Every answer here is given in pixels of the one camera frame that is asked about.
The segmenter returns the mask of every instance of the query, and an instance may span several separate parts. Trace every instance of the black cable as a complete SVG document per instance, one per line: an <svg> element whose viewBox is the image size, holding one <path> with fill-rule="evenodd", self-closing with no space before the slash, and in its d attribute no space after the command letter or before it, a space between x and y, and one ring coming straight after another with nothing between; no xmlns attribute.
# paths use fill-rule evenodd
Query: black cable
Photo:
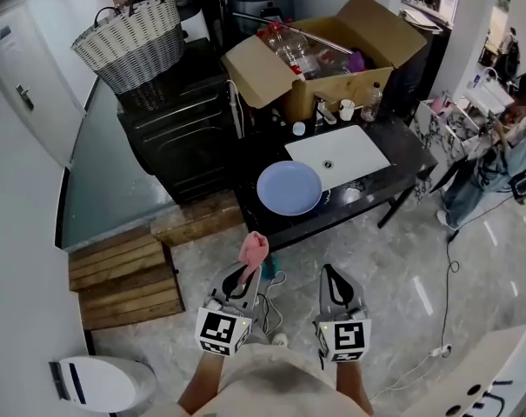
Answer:
<svg viewBox="0 0 526 417"><path fill-rule="evenodd" d="M269 311L270 311L269 300L263 294L257 294L257 295L261 295L264 299L264 302L266 303L266 312L264 313L264 318L263 318L263 332L266 334L266 331L269 328Z"/></svg>
<svg viewBox="0 0 526 417"><path fill-rule="evenodd" d="M442 348L444 347L444 334L446 332L446 321L448 319L448 309L449 309L449 277L450 277L450 272L453 273L453 274L457 274L459 271L460 271L460 262L459 261L452 261L452 259L450 258L450 252L449 252L449 246L450 244L456 239L456 237L459 235L460 233L460 230L462 228L464 228L465 226L467 226L469 223L481 218L482 216L485 216L487 215L489 212L493 211L494 209L497 209L499 208L501 205L503 205L506 201L508 201L511 197L513 196L510 196L508 198L506 198L504 201L500 202L499 204L497 204L495 207L493 208L490 208L489 210L487 210L486 212L484 213L481 213L479 216L476 216L475 218L473 219L470 219L469 221L465 222L464 224L462 224L462 226L460 226L460 228L458 230L456 230L451 236L449 236L448 240L446 241L446 257L448 258L448 267L446 268L446 307L444 309L444 319L443 319L443 331L441 333L441 336L440 336L440 347L441 347L441 350ZM447 354L444 354L442 353L441 356L443 358L448 358L449 355L451 354L452 352L452 348L450 347L448 349L448 353Z"/></svg>
<svg viewBox="0 0 526 417"><path fill-rule="evenodd" d="M500 411L498 411L498 414L496 415L496 417L500 417L500 415L503 413L504 408L506 407L506 400L503 397L499 397L498 395L494 395L487 392L483 393L483 397L500 401Z"/></svg>
<svg viewBox="0 0 526 417"><path fill-rule="evenodd" d="M318 359L321 361L321 370L324 370L324 353L321 349L318 350Z"/></svg>
<svg viewBox="0 0 526 417"><path fill-rule="evenodd" d="M498 209L501 205L503 205L506 201L509 201L509 200L510 200L511 198L513 198L513 197L514 197L513 195L507 197L504 201L500 202L500 203L497 204L495 207L493 207L493 208L489 208L486 212L481 213L479 216L476 216L475 218L470 219L470 220L467 221L467 222L464 222L464 223L459 227L458 230L461 230L462 228L464 228L465 226L467 226L470 222L473 222L475 219L479 219L479 218L481 218L482 216L487 215L488 213L490 213L490 212L493 211L494 209Z"/></svg>
<svg viewBox="0 0 526 417"><path fill-rule="evenodd" d="M457 274L460 271L460 263L458 261L452 261L450 259L450 252L449 252L449 245L452 243L452 241L454 241L458 232L459 231L457 230L446 242L446 256L448 257L448 267L446 268L446 307L444 309L443 331L440 336L441 351L442 351L442 348L444 348L444 333L446 332L446 320L448 319L448 305L449 305L449 294L450 294L450 290L449 290L450 272L452 272L453 274ZM443 358L448 358L451 352L452 352L452 348L450 347L448 349L448 353L446 355L444 355L444 353L441 353L441 356Z"/></svg>

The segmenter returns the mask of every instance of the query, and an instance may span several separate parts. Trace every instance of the white sink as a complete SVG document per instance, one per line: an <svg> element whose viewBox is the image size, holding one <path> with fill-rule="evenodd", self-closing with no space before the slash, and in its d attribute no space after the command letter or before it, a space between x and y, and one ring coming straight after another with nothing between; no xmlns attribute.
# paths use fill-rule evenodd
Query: white sink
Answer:
<svg viewBox="0 0 526 417"><path fill-rule="evenodd" d="M489 111L499 115L514 102L514 99L495 81L479 83L475 88L466 89L463 95L479 108L484 116L488 116Z"/></svg>
<svg viewBox="0 0 526 417"><path fill-rule="evenodd" d="M309 165L323 191L384 169L390 162L357 125L336 129L286 146L294 161Z"/></svg>

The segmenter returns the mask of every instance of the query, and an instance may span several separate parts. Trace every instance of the white cup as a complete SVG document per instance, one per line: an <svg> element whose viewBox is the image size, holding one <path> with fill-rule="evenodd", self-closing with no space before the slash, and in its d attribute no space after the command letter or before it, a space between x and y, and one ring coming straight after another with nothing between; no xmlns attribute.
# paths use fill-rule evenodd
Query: white cup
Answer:
<svg viewBox="0 0 526 417"><path fill-rule="evenodd" d="M355 110L355 102L351 101L350 99L342 99L342 101L340 101L340 119L343 121L350 121Z"/></svg>

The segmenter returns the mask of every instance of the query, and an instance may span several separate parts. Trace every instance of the person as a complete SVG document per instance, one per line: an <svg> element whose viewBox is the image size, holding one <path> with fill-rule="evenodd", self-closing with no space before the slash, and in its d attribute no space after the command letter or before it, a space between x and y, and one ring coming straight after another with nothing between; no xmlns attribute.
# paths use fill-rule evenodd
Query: person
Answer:
<svg viewBox="0 0 526 417"><path fill-rule="evenodd" d="M244 344L226 361L203 352L179 401L155 405L144 417L373 415L356 361L338 363L336 389L317 363L287 348L285 335L270 345Z"/></svg>
<svg viewBox="0 0 526 417"><path fill-rule="evenodd" d="M496 60L494 70L503 85L507 85L517 75L520 66L520 48L517 42L511 42L504 54Z"/></svg>
<svg viewBox="0 0 526 417"><path fill-rule="evenodd" d="M526 95L516 101L504 120L515 122L517 118L526 122ZM500 143L485 156L469 160L459 169L444 195L444 210L436 212L438 221L452 230L463 224L485 194L506 188L514 176L526 170L526 130L523 138L511 148L503 125L496 122L494 129Z"/></svg>
<svg viewBox="0 0 526 417"><path fill-rule="evenodd" d="M509 47L512 43L517 43L516 30L514 28L510 28L509 32L507 32L506 35L503 37L503 40L498 46L498 53L500 55L508 54Z"/></svg>

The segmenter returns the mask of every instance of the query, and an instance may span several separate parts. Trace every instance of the handle of basket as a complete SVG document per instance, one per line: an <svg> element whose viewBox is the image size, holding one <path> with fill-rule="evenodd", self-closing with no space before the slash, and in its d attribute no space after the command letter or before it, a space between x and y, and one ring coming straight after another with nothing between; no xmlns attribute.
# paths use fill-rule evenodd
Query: handle of basket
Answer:
<svg viewBox="0 0 526 417"><path fill-rule="evenodd" d="M135 1L136 0L131 0L130 1L130 13L129 13L128 17L131 17L131 16L133 16L133 14L135 14L135 10L133 9L133 5L135 4Z"/></svg>
<svg viewBox="0 0 526 417"><path fill-rule="evenodd" d="M98 28L98 16L104 10L113 10L114 12L116 12L116 14L120 14L120 10L118 8L114 6L104 6L101 10L97 12L97 15L95 16L95 28Z"/></svg>

